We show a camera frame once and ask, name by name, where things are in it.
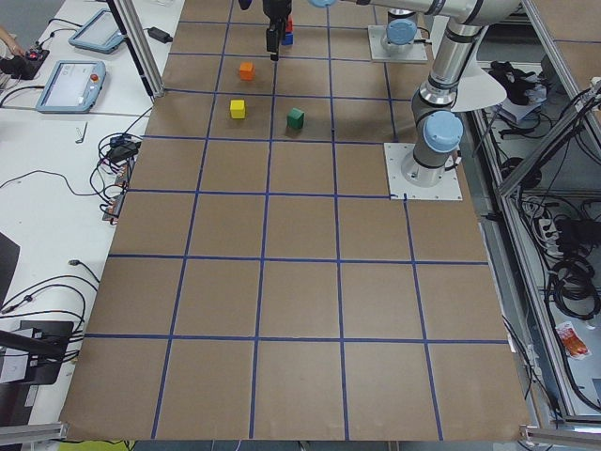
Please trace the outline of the red wooden block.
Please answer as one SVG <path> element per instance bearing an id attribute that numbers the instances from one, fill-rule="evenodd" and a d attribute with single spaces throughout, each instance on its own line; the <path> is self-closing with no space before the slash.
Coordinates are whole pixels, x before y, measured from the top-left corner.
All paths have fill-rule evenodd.
<path id="1" fill-rule="evenodd" d="M 292 20 L 292 16 L 289 15 L 285 21 L 285 33 L 292 33 L 293 32 L 293 20 Z"/>

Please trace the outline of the blue wooden block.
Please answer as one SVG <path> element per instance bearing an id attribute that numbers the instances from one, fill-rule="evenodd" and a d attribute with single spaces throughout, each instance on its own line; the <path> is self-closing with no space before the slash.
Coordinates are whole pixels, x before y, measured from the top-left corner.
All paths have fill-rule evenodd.
<path id="1" fill-rule="evenodd" d="M 290 46 L 294 42 L 294 36 L 292 32 L 286 32 L 281 40 L 281 44 L 284 46 Z"/>

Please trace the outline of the orange wooden block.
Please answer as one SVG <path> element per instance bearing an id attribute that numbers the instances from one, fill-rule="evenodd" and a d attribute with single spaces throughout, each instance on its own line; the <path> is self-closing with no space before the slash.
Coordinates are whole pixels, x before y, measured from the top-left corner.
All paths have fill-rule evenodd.
<path id="1" fill-rule="evenodd" d="M 243 61 L 239 65 L 239 78 L 241 81 L 252 81 L 255 78 L 254 63 Z"/>

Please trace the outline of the yellow wooden block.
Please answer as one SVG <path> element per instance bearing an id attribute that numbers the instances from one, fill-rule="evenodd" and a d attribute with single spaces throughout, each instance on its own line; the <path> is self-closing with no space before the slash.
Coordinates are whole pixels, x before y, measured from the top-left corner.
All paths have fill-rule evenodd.
<path id="1" fill-rule="evenodd" d="M 229 104 L 230 116 L 233 119 L 246 118 L 246 102 L 243 99 L 233 99 Z"/>

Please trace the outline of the green wooden block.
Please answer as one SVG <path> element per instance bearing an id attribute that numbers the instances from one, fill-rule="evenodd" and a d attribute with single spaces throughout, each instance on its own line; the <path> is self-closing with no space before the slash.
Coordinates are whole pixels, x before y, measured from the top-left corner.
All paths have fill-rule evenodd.
<path id="1" fill-rule="evenodd" d="M 305 112 L 292 107 L 286 115 L 286 126 L 292 130 L 301 130 L 304 126 Z"/>

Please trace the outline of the black power adapter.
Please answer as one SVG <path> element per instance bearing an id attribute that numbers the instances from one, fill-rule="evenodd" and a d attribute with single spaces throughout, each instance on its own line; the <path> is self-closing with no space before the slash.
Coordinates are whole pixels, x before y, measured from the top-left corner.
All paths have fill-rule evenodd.
<path id="1" fill-rule="evenodd" d="M 162 43 L 168 43 L 173 41 L 173 37 L 170 33 L 155 26 L 149 27 L 147 33 L 152 39 L 155 39 L 156 41 Z"/>

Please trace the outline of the upper teach pendant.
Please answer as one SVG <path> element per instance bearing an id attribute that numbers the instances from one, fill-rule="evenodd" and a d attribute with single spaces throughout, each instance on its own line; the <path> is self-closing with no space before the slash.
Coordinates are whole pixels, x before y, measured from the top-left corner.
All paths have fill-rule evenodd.
<path id="1" fill-rule="evenodd" d="M 124 40 L 112 12 L 101 9 L 95 13 L 74 35 L 69 44 L 75 48 L 97 52 L 112 53 Z"/>

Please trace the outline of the teach pendant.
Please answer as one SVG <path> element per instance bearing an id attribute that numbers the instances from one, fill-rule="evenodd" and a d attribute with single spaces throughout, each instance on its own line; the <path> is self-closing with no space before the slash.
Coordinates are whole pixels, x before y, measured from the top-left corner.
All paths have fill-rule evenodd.
<path id="1" fill-rule="evenodd" d="M 112 53 L 124 40 L 112 12 L 101 9 L 95 13 L 74 35 L 69 44 L 75 48 L 97 52 Z"/>
<path id="2" fill-rule="evenodd" d="M 42 114 L 85 114 L 95 105 L 104 80 L 102 61 L 59 60 L 44 86 L 36 110 Z"/>

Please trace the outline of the lower teach pendant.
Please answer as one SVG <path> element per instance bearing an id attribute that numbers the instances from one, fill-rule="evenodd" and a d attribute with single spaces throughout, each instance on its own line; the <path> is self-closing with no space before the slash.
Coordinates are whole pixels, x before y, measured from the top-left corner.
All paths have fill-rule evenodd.
<path id="1" fill-rule="evenodd" d="M 95 105 L 104 80 L 102 61 L 59 60 L 44 86 L 36 110 L 42 114 L 85 114 Z"/>

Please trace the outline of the allen key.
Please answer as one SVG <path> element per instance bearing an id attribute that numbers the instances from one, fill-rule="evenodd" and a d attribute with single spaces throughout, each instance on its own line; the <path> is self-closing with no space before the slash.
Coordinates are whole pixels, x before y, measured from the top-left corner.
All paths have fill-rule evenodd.
<path id="1" fill-rule="evenodd" d="M 88 122 L 86 121 L 82 127 L 78 127 L 76 129 L 76 132 L 77 132 L 77 139 L 75 140 L 76 144 L 82 144 L 85 141 L 87 127 L 88 127 Z"/>

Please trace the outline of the black joystick controller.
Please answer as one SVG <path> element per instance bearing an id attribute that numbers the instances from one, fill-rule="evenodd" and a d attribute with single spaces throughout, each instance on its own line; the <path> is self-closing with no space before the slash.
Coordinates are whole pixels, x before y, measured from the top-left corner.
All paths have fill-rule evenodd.
<path id="1" fill-rule="evenodd" d="M 1 59 L 1 72 L 12 79 L 33 80 L 50 51 L 34 47 L 25 52 L 25 56 L 13 56 Z"/>

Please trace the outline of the brown paper table mat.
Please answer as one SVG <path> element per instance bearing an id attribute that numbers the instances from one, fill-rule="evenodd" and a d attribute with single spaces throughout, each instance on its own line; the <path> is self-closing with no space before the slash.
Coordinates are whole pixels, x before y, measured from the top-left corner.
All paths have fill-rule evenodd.
<path id="1" fill-rule="evenodd" d="M 272 62 L 259 2 L 185 3 L 61 412 L 72 440 L 509 441 L 529 422 L 469 194 L 389 197 L 383 145 L 415 140 L 430 66 L 371 60 L 384 18 L 298 1 Z"/>

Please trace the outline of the black monitor stand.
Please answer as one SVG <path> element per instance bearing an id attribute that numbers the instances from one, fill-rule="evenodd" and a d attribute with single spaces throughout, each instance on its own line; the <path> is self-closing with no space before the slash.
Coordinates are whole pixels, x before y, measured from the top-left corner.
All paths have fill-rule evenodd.
<path id="1" fill-rule="evenodd" d="M 1 331 L 1 382 L 51 385 L 67 359 L 72 321 L 22 320 L 15 331 Z"/>

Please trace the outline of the red snack packet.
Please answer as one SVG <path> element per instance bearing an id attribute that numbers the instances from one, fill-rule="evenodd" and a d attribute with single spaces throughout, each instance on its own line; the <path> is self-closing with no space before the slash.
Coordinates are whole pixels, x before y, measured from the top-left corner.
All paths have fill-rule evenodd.
<path id="1" fill-rule="evenodd" d="M 588 347 L 578 336 L 571 321 L 565 321 L 556 325 L 555 332 L 571 358 L 581 360 L 590 354 Z"/>

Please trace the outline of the aluminium frame post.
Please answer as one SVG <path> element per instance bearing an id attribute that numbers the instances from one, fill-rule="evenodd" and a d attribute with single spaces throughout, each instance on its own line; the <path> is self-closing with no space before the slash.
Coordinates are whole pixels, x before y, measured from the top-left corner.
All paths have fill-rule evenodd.
<path id="1" fill-rule="evenodd" d="M 107 0 L 106 3 L 126 42 L 147 95 L 151 99 L 162 97 L 164 95 L 164 84 L 133 2 Z"/>

